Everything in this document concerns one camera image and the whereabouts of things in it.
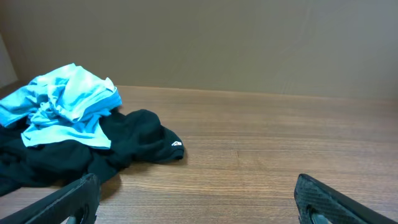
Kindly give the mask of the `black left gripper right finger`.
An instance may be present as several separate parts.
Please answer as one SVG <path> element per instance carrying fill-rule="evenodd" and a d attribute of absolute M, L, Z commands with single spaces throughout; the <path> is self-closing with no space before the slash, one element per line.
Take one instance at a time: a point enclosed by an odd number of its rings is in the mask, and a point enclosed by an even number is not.
<path fill-rule="evenodd" d="M 300 224 L 397 224 L 307 174 L 298 176 L 294 199 Z"/>

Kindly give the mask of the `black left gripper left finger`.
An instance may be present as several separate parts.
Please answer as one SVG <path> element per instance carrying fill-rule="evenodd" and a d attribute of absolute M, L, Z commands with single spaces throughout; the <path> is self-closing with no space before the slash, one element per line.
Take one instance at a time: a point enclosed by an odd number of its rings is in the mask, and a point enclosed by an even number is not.
<path fill-rule="evenodd" d="M 100 204 L 100 181 L 87 174 L 3 219 L 1 224 L 94 224 Z"/>

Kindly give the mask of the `light blue t-shirt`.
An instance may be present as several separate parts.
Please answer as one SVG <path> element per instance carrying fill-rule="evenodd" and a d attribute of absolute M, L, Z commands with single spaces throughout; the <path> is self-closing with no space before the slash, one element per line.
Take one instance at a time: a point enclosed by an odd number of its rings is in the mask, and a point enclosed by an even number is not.
<path fill-rule="evenodd" d="M 10 128 L 26 119 L 22 132 L 27 147 L 78 141 L 109 149 L 111 141 L 100 126 L 100 118 L 121 106 L 113 82 L 98 78 L 74 63 L 40 75 L 1 100 L 1 126 Z"/>

